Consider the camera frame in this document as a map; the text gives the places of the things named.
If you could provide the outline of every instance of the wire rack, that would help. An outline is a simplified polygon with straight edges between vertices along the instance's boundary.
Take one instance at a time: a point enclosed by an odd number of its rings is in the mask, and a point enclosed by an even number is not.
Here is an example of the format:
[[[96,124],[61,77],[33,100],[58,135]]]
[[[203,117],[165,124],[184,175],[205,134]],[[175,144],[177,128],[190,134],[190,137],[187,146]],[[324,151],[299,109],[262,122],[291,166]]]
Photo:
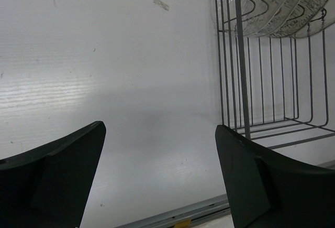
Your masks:
[[[335,136],[328,126],[326,32],[243,37],[241,0],[236,17],[223,2],[215,0],[223,124],[271,149]],[[232,29],[236,37],[225,33]]]

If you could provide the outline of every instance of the scratch mark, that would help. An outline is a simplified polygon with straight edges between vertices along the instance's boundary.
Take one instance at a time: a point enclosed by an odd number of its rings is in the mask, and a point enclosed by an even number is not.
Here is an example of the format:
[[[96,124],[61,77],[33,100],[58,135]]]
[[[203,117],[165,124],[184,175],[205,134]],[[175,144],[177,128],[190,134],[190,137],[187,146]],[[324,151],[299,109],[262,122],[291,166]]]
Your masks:
[[[170,9],[170,7],[166,3],[164,3],[160,0],[154,0],[153,3],[157,4],[158,6],[162,7],[163,9],[165,9],[167,11],[169,11],[169,9]]]
[[[53,0],[53,5],[57,8],[56,0]]]

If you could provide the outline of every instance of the glass dish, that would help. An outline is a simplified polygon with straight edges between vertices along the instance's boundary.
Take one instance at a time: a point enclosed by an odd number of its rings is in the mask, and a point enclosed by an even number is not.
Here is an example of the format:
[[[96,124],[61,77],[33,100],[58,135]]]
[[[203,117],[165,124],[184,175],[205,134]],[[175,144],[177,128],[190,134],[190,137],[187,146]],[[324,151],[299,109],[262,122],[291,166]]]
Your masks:
[[[290,36],[304,26],[322,9],[328,0],[301,0],[282,27],[271,37]]]
[[[329,0],[325,7],[294,38],[313,36],[335,23],[335,0]]]
[[[241,0],[243,35],[252,35],[266,26],[285,1],[286,0]],[[215,0],[211,0],[211,7],[212,18],[216,21]],[[227,0],[222,0],[222,7],[224,9],[224,31],[237,35],[235,0],[228,0],[228,2]],[[228,9],[230,11],[230,20],[228,19]],[[218,11],[219,29],[222,30],[220,0],[218,0]]]
[[[286,0],[283,6],[279,9],[279,12],[271,19],[271,21],[253,36],[268,36],[277,31],[285,23],[299,2],[300,0]]]

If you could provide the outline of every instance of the wire rack frame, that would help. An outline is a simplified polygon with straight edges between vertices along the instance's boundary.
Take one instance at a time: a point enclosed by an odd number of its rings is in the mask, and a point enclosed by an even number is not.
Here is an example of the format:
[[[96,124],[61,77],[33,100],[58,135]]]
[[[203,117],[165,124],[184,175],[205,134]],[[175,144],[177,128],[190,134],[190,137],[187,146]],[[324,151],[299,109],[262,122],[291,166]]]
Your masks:
[[[271,140],[271,149],[335,136],[327,127],[326,32],[298,40],[244,38],[241,0],[236,17],[223,2],[215,0],[222,123],[257,142]],[[225,33],[233,20],[236,37]]]

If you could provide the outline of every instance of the yellow tape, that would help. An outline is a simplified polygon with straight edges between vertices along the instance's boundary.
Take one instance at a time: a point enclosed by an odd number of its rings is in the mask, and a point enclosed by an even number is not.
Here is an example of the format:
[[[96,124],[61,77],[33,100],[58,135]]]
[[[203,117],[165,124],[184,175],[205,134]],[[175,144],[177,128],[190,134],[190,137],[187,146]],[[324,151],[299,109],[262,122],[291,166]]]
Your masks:
[[[191,219],[190,219],[190,220],[187,220],[187,221],[184,221],[184,222],[182,222],[182,223],[179,223],[179,224],[175,224],[173,228],[186,228],[186,227],[188,227],[190,224],[191,224]]]

